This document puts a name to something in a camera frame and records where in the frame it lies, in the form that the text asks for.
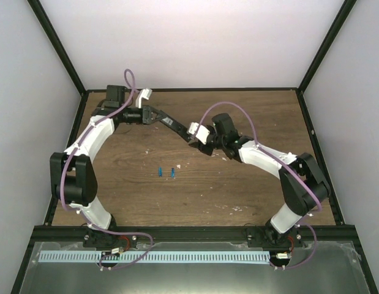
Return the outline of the black remote control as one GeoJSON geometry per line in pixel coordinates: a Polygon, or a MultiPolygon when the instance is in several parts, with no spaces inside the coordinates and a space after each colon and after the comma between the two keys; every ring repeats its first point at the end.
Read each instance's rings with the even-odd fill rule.
{"type": "Polygon", "coordinates": [[[170,130],[178,134],[185,142],[189,143],[192,141],[191,134],[188,133],[188,128],[185,125],[178,122],[177,120],[175,120],[174,118],[172,118],[171,116],[165,113],[162,114],[160,122],[170,130]]]}

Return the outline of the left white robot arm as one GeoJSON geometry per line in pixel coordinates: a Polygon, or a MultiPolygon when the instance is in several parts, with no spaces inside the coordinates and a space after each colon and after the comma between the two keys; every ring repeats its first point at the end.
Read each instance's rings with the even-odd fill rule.
{"type": "Polygon", "coordinates": [[[105,141],[113,135],[121,123],[150,124],[151,107],[144,105],[152,90],[131,90],[107,86],[107,95],[99,102],[81,135],[62,153],[50,157],[52,194],[60,200],[66,211],[75,211],[87,221],[89,228],[99,230],[97,240],[104,247],[112,247],[118,241],[114,229],[114,217],[103,207],[97,196],[98,183],[93,161],[105,141]]]}

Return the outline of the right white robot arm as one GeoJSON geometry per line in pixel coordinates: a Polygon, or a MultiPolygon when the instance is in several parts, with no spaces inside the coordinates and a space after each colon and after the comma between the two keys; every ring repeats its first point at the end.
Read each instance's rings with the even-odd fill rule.
{"type": "Polygon", "coordinates": [[[210,156],[221,149],[228,158],[258,167],[280,180],[284,204],[267,221],[265,238],[271,246],[282,245],[287,233],[329,197],[331,188],[323,172],[308,153],[283,153],[240,135],[227,113],[214,116],[212,122],[211,126],[192,122],[187,131],[202,153],[210,156]]]}

